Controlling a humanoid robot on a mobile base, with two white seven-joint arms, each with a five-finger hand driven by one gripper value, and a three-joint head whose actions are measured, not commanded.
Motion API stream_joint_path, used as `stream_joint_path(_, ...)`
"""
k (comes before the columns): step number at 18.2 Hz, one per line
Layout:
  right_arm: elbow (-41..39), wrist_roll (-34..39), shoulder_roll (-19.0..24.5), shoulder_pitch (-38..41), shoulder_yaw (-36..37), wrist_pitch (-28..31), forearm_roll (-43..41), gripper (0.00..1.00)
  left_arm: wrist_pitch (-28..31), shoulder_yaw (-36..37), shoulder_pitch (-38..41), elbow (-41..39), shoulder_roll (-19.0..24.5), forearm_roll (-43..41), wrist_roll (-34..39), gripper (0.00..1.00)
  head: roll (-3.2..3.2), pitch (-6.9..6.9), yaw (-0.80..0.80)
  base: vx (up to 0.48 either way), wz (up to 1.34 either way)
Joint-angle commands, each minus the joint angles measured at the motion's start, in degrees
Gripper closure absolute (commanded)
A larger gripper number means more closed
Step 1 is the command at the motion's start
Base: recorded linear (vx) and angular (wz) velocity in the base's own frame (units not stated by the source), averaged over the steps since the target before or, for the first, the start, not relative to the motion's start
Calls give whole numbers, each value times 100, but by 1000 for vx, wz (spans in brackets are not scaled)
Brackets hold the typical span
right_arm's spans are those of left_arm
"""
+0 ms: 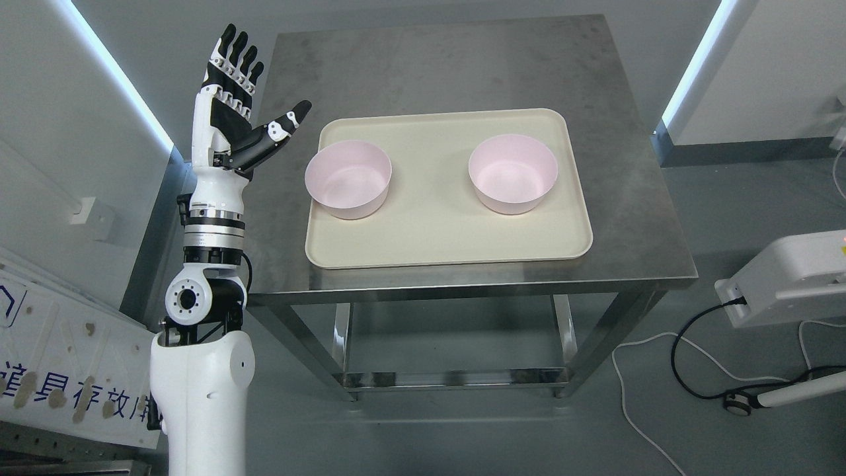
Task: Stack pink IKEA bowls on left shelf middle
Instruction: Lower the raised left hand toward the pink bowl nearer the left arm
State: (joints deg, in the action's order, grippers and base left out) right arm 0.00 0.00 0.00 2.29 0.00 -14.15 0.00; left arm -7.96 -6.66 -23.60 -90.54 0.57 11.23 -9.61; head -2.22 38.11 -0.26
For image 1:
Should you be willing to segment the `black white robotic hand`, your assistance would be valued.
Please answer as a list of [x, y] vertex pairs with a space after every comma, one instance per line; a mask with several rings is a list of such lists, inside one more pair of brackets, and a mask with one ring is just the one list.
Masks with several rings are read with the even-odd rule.
[[188, 203], [194, 215], [244, 213], [243, 192], [254, 170], [278, 153], [305, 120], [312, 104], [252, 126], [253, 99], [264, 66], [249, 37], [228, 24], [208, 58], [194, 97], [191, 163], [196, 187]]

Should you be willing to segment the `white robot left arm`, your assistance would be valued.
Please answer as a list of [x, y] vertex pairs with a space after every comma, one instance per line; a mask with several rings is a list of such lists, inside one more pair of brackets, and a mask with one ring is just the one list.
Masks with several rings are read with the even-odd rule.
[[247, 178], [202, 167], [182, 211], [184, 262], [167, 286], [167, 319], [151, 344], [150, 390], [167, 436], [169, 474], [244, 475], [246, 403], [256, 370], [242, 331], [239, 277]]

